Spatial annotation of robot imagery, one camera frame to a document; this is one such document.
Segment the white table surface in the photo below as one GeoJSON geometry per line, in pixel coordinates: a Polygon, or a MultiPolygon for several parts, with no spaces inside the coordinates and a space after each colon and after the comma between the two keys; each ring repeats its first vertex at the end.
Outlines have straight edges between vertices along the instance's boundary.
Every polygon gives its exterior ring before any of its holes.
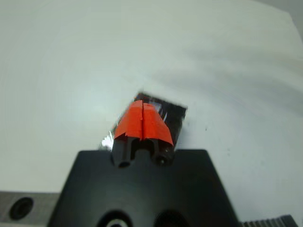
{"type": "Polygon", "coordinates": [[[240,220],[303,226],[303,45],[249,0],[3,0],[0,190],[59,192],[139,90],[188,106],[240,220]]]}

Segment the black plastic mount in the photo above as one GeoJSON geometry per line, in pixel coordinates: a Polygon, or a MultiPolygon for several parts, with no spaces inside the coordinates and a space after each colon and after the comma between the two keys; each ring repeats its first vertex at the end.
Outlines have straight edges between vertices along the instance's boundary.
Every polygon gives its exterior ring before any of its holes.
{"type": "Polygon", "coordinates": [[[177,150],[170,165],[146,149],[120,168],[109,151],[78,154],[48,227],[237,227],[205,150],[177,150]]]}

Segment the dark package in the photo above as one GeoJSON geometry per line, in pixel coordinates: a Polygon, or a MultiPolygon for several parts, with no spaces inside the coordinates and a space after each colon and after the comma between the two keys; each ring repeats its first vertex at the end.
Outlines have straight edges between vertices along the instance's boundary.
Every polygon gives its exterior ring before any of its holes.
{"type": "MultiPolygon", "coordinates": [[[[152,104],[156,110],[158,111],[159,115],[169,128],[171,138],[173,141],[174,146],[178,141],[178,137],[180,134],[180,130],[182,128],[182,122],[186,114],[186,107],[182,107],[173,103],[169,103],[162,99],[153,97],[146,93],[140,92],[135,98],[134,101],[143,100],[144,103],[152,104]]],[[[117,125],[120,122],[121,117],[118,119],[117,123],[113,127],[113,129],[109,132],[109,134],[102,140],[102,144],[100,148],[106,148],[111,150],[114,144],[114,135],[117,125]]]]}

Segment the black object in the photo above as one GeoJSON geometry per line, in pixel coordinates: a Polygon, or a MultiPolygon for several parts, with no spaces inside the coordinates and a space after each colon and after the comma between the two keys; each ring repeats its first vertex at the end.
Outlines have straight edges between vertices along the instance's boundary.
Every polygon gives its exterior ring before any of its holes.
{"type": "Polygon", "coordinates": [[[157,139],[140,141],[139,138],[121,136],[116,139],[112,149],[112,161],[120,168],[129,166],[135,159],[135,153],[139,149],[149,151],[151,160],[160,166],[170,165],[175,152],[171,144],[157,139]]]}
{"type": "Polygon", "coordinates": [[[278,218],[242,222],[241,227],[298,227],[298,226],[291,215],[284,215],[278,218]]]}
{"type": "Polygon", "coordinates": [[[236,227],[205,150],[178,150],[158,165],[138,149],[126,167],[109,151],[78,154],[49,227],[236,227]]]}

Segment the screw hole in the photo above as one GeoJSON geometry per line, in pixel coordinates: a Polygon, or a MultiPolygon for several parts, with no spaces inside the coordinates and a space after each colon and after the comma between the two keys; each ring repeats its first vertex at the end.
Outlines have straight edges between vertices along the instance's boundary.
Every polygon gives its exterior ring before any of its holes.
{"type": "Polygon", "coordinates": [[[32,198],[21,198],[11,207],[9,216],[12,220],[20,220],[30,213],[33,206],[34,201],[32,198]]]}
{"type": "Polygon", "coordinates": [[[98,227],[132,227],[129,217],[121,211],[107,213],[99,222],[98,227]]]}

